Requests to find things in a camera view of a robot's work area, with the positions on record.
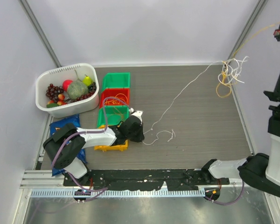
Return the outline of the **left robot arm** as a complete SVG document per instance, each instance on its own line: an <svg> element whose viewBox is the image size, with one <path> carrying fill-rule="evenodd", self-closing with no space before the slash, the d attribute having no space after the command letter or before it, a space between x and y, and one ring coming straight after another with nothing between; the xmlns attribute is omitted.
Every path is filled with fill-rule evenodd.
<svg viewBox="0 0 280 224"><path fill-rule="evenodd" d="M89 183L91 172L77 158L81 149L96 146L122 146L126 141L144 140L142 118L135 113L117 125L101 129L82 129L68 123L43 143L51 159L51 166L66 171L68 179L76 185Z"/></svg>

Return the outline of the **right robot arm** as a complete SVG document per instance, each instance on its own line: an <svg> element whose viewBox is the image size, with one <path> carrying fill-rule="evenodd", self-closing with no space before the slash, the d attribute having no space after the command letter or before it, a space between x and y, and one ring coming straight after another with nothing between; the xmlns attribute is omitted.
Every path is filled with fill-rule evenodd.
<svg viewBox="0 0 280 224"><path fill-rule="evenodd" d="M255 189L280 197L280 60L272 59L279 44L280 22L274 25L267 42L259 40L251 46L254 63L246 72L244 87L238 86L240 69L223 70L224 75L232 76L255 154L235 161L208 161L201 173L204 183L239 178Z"/></svg>

